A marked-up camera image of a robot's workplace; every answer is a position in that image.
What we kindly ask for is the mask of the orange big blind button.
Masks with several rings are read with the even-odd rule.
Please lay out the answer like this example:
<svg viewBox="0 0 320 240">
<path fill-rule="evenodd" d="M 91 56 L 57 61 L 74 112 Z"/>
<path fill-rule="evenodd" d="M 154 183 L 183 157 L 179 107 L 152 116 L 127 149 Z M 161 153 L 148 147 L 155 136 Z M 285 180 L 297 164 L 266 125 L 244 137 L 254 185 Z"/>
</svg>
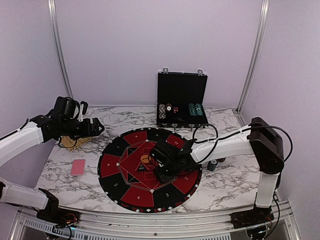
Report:
<svg viewBox="0 0 320 240">
<path fill-rule="evenodd" d="M 144 163 L 144 164 L 150 163 L 149 155 L 147 155 L 147 154 L 142 155 L 141 158 L 140 158 L 140 160 L 141 160 L 141 162 Z"/>
</svg>

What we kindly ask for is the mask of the black triangular all-in marker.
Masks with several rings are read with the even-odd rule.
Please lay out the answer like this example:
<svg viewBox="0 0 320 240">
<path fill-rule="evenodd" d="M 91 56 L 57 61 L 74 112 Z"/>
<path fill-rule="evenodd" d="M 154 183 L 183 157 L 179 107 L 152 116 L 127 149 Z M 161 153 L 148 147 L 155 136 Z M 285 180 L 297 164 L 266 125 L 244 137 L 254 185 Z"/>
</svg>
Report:
<svg viewBox="0 0 320 240">
<path fill-rule="evenodd" d="M 140 162 L 137 168 L 135 169 L 136 172 L 145 172 L 147 170 L 148 168 L 142 162 Z"/>
</svg>

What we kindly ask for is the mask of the blue green 50 chip stack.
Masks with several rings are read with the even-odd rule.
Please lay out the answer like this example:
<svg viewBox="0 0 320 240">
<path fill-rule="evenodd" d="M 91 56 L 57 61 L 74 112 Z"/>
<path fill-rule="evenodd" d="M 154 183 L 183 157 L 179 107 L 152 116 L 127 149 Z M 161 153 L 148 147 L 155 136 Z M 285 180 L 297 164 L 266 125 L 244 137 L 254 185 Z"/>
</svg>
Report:
<svg viewBox="0 0 320 240">
<path fill-rule="evenodd" d="M 207 164 L 207 170 L 213 172 L 218 165 L 218 162 L 216 160 L 211 160 Z"/>
</svg>

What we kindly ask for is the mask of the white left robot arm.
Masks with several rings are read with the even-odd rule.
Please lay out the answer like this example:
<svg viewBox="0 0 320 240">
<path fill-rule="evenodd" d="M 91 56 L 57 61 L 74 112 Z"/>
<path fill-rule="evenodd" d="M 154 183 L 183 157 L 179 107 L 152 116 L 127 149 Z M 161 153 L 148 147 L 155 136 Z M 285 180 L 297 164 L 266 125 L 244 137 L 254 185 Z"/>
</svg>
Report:
<svg viewBox="0 0 320 240">
<path fill-rule="evenodd" d="M 0 165 L 3 166 L 24 151 L 51 139 L 67 136 L 73 140 L 97 137 L 105 127 L 98 118 L 54 120 L 44 115 L 30 119 L 22 127 L 0 138 Z M 57 199 L 46 190 L 40 190 L 0 179 L 0 201 L 43 210 L 53 223 L 63 219 L 63 211 L 52 202 Z"/>
</svg>

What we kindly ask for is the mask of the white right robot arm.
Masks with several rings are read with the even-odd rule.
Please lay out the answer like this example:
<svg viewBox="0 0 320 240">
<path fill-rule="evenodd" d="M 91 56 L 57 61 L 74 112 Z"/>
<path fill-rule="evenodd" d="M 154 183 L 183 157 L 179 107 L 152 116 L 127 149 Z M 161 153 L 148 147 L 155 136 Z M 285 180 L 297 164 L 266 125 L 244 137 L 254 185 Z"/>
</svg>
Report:
<svg viewBox="0 0 320 240">
<path fill-rule="evenodd" d="M 161 183 L 166 183 L 184 170 L 213 160 L 253 155 L 260 174 L 255 207 L 248 212 L 247 219 L 252 224 L 258 224 L 267 216 L 267 208 L 271 206 L 279 176 L 287 160 L 283 138 L 277 133 L 278 129 L 261 117 L 254 117 L 250 124 L 235 131 L 206 140 L 192 138 L 181 148 L 160 139 L 149 153 L 159 164 L 153 172 Z"/>
</svg>

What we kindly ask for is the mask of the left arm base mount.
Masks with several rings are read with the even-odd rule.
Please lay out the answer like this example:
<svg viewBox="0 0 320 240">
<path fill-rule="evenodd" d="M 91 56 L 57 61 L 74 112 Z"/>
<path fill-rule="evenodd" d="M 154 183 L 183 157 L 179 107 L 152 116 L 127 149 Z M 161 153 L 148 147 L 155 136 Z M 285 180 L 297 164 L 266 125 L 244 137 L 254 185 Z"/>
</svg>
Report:
<svg viewBox="0 0 320 240">
<path fill-rule="evenodd" d="M 75 210 L 60 208 L 59 200 L 56 197 L 50 197 L 45 208 L 37 211 L 36 217 L 62 227 L 77 224 L 80 213 Z"/>
</svg>

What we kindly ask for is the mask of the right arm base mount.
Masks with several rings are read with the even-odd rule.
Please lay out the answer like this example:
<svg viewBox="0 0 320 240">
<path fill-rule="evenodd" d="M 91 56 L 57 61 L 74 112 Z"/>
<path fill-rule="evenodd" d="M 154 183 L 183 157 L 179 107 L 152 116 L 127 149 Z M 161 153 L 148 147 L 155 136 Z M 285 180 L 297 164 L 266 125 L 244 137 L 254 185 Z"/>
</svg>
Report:
<svg viewBox="0 0 320 240">
<path fill-rule="evenodd" d="M 230 217 L 230 222 L 235 229 L 264 224 L 275 219 L 271 206 L 268 208 L 262 208 L 257 207 L 256 205 L 249 210 L 231 213 Z"/>
</svg>

